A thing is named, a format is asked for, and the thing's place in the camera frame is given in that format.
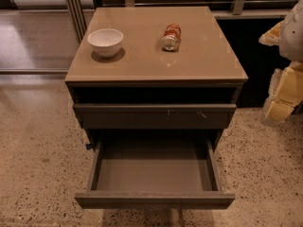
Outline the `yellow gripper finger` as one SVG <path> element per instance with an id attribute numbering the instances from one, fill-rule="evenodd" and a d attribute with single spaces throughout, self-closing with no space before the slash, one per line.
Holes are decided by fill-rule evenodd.
<path id="1" fill-rule="evenodd" d="M 276 25 L 266 31 L 259 37 L 258 42 L 268 46 L 279 45 L 279 36 L 282 24 L 283 22 L 278 22 Z"/>
<path id="2" fill-rule="evenodd" d="M 265 116 L 273 121 L 284 121 L 303 101 L 303 72 L 287 67 L 279 78 Z"/>

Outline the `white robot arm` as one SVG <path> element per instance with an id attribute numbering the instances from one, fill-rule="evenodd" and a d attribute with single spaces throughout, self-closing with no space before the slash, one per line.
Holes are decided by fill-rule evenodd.
<path id="1" fill-rule="evenodd" d="M 285 121 L 303 102 L 303 0 L 283 21 L 262 34 L 258 42 L 277 45 L 280 56 L 291 62 L 284 70 L 275 70 L 263 106 L 262 123 L 274 126 Z"/>

